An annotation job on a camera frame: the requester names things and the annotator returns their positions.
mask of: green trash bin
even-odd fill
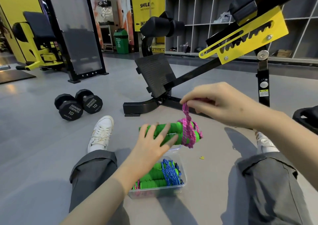
[[[118,29],[114,33],[117,52],[119,54],[127,54],[128,51],[128,33],[125,29]]]

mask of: shoe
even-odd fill
[[[268,152],[279,152],[273,142],[267,138],[263,133],[255,131],[257,142],[257,154],[264,154]]]
[[[104,116],[98,120],[88,144],[87,152],[95,150],[107,150],[109,137],[114,128],[114,119],[111,116]]]

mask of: dumbbell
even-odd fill
[[[70,94],[60,94],[54,100],[54,105],[62,119],[73,121],[83,114],[83,108]]]
[[[97,113],[103,106],[103,101],[101,100],[101,98],[94,95],[88,89],[79,90],[75,95],[75,99],[89,114]]]

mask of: pink rope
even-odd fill
[[[196,122],[193,122],[194,128],[191,125],[191,117],[189,115],[189,107],[187,103],[182,105],[182,111],[185,114],[185,118],[178,120],[178,122],[182,123],[183,126],[183,137],[181,144],[187,146],[189,148],[193,148],[193,145],[196,142],[196,134],[194,131],[199,133],[200,139],[203,138],[202,132],[199,130],[199,127]]]

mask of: finger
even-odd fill
[[[155,133],[155,130],[156,130],[156,127],[158,124],[159,123],[157,122],[157,123],[152,124],[150,126],[150,129],[148,130],[147,135],[146,135],[147,138],[150,137],[151,139],[154,139],[154,133]]]
[[[184,104],[189,100],[196,98],[208,98],[215,100],[216,89],[214,84],[210,85],[201,85],[193,89],[191,92],[188,92],[180,101],[180,104]]]
[[[166,126],[163,128],[163,130],[160,132],[160,134],[157,136],[157,138],[155,140],[158,143],[158,145],[160,145],[162,143],[162,141],[166,137],[170,127],[171,127],[171,124],[167,123]]]
[[[187,105],[194,108],[197,113],[204,113],[213,119],[218,119],[221,115],[221,109],[219,107],[206,102],[199,100],[189,100]]]
[[[148,124],[144,124],[143,126],[141,126],[139,131],[139,139],[144,138],[146,136],[147,127],[148,127]]]
[[[164,155],[178,140],[178,135],[173,136],[167,143],[160,147],[161,156]]]

